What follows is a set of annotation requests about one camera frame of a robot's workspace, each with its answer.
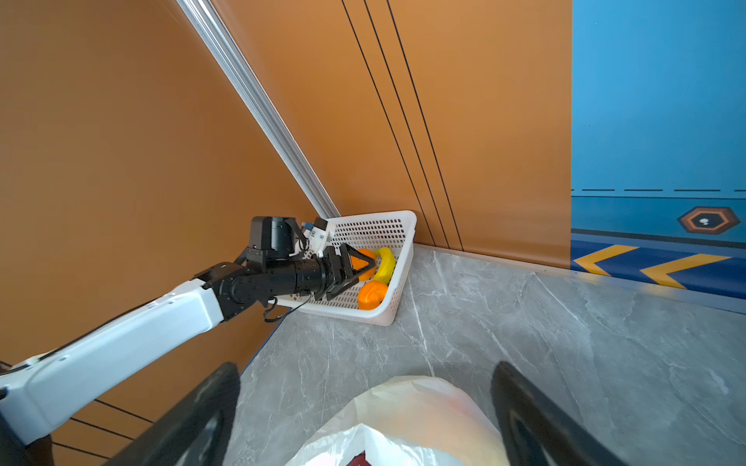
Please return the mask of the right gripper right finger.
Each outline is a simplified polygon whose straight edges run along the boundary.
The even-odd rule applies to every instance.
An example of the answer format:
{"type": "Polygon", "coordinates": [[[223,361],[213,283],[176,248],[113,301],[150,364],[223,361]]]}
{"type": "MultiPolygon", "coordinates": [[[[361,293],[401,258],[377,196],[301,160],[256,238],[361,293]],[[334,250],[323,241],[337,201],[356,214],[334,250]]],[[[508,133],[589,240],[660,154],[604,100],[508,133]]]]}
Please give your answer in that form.
{"type": "Polygon", "coordinates": [[[507,361],[495,367],[491,396],[511,465],[625,464],[507,361]]]}

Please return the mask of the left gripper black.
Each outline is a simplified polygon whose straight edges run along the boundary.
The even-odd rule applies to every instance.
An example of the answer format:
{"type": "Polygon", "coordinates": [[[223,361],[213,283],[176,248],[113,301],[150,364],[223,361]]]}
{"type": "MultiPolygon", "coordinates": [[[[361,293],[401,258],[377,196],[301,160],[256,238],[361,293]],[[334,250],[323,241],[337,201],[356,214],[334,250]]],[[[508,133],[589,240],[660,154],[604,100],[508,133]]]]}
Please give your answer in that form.
{"type": "Polygon", "coordinates": [[[314,300],[332,300],[358,283],[373,277],[378,268],[378,259],[372,250],[358,250],[349,244],[338,248],[325,247],[322,256],[306,257],[304,252],[289,259],[295,268],[293,293],[311,296],[314,300]],[[357,275],[344,280],[344,256],[349,259],[352,271],[357,275]]]}

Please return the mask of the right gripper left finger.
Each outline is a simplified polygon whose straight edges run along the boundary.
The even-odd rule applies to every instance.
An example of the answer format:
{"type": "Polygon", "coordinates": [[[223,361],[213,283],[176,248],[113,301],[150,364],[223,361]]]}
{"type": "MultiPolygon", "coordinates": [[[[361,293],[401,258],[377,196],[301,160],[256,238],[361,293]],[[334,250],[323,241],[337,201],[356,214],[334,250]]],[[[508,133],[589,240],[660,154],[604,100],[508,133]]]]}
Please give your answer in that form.
{"type": "Polygon", "coordinates": [[[240,394],[240,375],[221,365],[124,448],[109,465],[221,465],[227,454],[240,394]]]}

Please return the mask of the orange tangerine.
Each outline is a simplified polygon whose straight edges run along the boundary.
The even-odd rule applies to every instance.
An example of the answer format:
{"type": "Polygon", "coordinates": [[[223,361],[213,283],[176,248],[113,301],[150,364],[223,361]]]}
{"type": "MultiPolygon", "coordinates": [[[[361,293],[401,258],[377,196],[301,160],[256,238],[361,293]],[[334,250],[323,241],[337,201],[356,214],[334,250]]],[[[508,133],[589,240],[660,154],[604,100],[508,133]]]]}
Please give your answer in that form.
{"type": "Polygon", "coordinates": [[[378,308],[385,300],[388,290],[387,285],[375,280],[366,283],[357,295],[359,310],[373,311],[378,308]]]}
{"type": "MultiPolygon", "coordinates": [[[[360,249],[359,252],[361,254],[363,254],[364,256],[370,257],[375,262],[378,262],[378,258],[376,256],[375,252],[373,252],[373,250],[360,249]]],[[[361,268],[363,268],[363,267],[365,267],[365,266],[368,265],[368,262],[366,260],[360,259],[360,258],[358,258],[356,256],[351,256],[351,262],[352,262],[352,266],[353,266],[353,268],[355,270],[361,269],[361,268]]],[[[377,273],[377,269],[378,269],[378,265],[375,265],[371,270],[368,270],[367,272],[365,272],[364,274],[362,274],[359,277],[359,280],[361,282],[370,281],[375,276],[375,274],[377,273]]]]}

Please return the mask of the white plastic bag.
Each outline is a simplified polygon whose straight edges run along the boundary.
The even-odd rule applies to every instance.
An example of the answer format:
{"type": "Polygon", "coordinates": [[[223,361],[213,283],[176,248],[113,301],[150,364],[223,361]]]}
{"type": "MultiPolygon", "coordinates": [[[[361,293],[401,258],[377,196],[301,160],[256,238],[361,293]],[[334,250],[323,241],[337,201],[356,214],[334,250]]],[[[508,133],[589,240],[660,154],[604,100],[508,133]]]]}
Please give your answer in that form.
{"type": "Polygon", "coordinates": [[[498,429],[441,378],[395,377],[359,394],[323,425],[291,465],[507,465],[498,429]]]}

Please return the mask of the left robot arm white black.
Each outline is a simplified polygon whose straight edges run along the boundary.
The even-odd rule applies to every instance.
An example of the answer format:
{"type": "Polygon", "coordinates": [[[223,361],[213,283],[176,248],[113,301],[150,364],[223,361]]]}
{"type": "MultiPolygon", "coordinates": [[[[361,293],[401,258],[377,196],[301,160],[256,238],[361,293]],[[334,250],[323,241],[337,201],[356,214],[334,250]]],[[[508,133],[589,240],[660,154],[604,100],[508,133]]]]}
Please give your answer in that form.
{"type": "Polygon", "coordinates": [[[21,446],[192,338],[256,303],[271,313],[285,295],[334,298],[377,261],[343,243],[305,236],[292,217],[254,217],[250,245],[169,293],[1,376],[1,420],[21,446]]]}

